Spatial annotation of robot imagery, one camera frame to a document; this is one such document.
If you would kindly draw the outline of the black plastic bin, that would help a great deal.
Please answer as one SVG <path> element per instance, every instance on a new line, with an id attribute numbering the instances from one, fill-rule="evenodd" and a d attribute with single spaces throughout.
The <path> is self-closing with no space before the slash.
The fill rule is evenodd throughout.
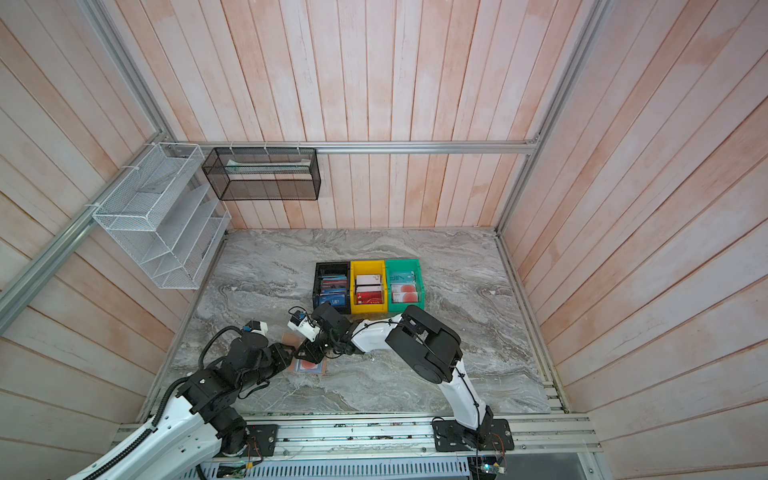
<path id="1" fill-rule="evenodd" d="M 315 265 L 312 301 L 316 308 L 329 303 L 342 314 L 351 313 L 350 263 L 318 262 Z"/>

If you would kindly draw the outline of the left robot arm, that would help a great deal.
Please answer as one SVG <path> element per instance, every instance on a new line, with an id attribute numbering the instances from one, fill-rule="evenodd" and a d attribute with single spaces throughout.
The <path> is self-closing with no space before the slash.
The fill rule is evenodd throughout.
<path id="1" fill-rule="evenodd" d="M 175 380 L 154 416 L 73 479 L 174 479 L 215 456 L 258 450 L 234 408 L 245 389 L 262 388 L 292 363 L 295 348 L 271 343 L 251 323 L 227 327 L 237 337 L 226 355 Z"/>

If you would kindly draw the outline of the yellow plastic bin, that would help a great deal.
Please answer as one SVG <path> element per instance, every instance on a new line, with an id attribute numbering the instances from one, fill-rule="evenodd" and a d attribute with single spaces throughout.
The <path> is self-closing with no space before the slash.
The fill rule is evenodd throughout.
<path id="1" fill-rule="evenodd" d="M 383 260 L 350 263 L 350 309 L 352 314 L 384 313 L 388 310 L 388 286 Z"/>

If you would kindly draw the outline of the green plastic bin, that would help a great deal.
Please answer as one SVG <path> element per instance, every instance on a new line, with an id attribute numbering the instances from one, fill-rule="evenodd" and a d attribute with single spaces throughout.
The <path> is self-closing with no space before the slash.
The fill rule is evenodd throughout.
<path id="1" fill-rule="evenodd" d="M 425 287 L 420 261 L 388 259 L 385 261 L 388 287 L 388 311 L 403 312 L 408 306 L 425 306 Z"/>

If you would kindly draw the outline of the clear cards with red circles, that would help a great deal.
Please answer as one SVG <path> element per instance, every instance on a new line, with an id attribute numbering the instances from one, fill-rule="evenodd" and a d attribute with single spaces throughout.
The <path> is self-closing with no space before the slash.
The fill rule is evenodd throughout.
<path id="1" fill-rule="evenodd" d="M 413 271 L 395 271 L 390 279 L 393 303 L 417 303 L 420 299 L 416 274 Z"/>

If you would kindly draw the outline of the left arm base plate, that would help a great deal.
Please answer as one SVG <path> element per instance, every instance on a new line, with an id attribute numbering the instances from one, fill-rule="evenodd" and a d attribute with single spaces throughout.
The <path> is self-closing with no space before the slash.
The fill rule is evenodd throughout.
<path id="1" fill-rule="evenodd" d="M 272 457 L 277 441 L 277 424 L 236 426 L 223 435 L 220 454 L 228 457 Z"/>

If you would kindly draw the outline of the aluminium front rail frame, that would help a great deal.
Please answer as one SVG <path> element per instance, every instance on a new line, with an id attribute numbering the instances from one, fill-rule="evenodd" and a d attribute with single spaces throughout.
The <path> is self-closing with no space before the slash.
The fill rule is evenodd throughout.
<path id="1" fill-rule="evenodd" d="M 531 478 L 562 467 L 583 479 L 608 479 L 601 444 L 583 414 L 522 414 L 508 421 L 515 449 L 438 452 L 428 414 L 250 416 L 277 424 L 274 455 L 217 455 L 174 479 Z"/>

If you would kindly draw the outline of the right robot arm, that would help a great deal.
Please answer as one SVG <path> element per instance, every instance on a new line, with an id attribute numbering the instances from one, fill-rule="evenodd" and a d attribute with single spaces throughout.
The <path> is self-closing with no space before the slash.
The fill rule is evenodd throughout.
<path id="1" fill-rule="evenodd" d="M 451 420 L 432 423 L 439 451 L 483 450 L 499 436 L 494 414 L 471 383 L 458 333 L 417 305 L 380 320 L 351 321 L 325 302 L 313 312 L 291 310 L 288 327 L 304 337 L 295 357 L 314 364 L 327 356 L 362 355 L 377 350 L 396 353 L 418 376 L 439 387 Z"/>

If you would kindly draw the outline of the tan leather card holder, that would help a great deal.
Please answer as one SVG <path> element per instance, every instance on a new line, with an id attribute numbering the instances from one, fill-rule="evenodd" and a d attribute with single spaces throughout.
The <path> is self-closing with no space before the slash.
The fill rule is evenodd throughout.
<path id="1" fill-rule="evenodd" d="M 299 348 L 303 343 L 304 338 L 294 334 L 292 332 L 285 332 L 282 337 L 282 342 L 286 345 Z M 323 359 L 320 363 L 315 364 L 311 361 L 293 359 L 289 367 L 284 371 L 286 375 L 325 375 L 327 373 L 327 360 Z"/>

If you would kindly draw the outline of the red and white cards stack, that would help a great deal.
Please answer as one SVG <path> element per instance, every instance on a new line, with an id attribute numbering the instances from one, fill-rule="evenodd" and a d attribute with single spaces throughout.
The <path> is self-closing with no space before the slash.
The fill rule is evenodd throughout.
<path id="1" fill-rule="evenodd" d="M 379 305 L 384 300 L 384 285 L 378 274 L 357 275 L 354 282 L 357 305 Z"/>

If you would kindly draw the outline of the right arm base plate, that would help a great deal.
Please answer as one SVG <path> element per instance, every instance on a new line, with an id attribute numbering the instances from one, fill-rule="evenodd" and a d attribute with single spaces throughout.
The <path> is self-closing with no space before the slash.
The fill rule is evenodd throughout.
<path id="1" fill-rule="evenodd" d="M 505 453 L 515 449 L 511 428 L 505 419 L 487 417 L 478 430 L 472 430 L 456 420 L 435 417 L 431 427 L 438 452 L 493 450 Z"/>

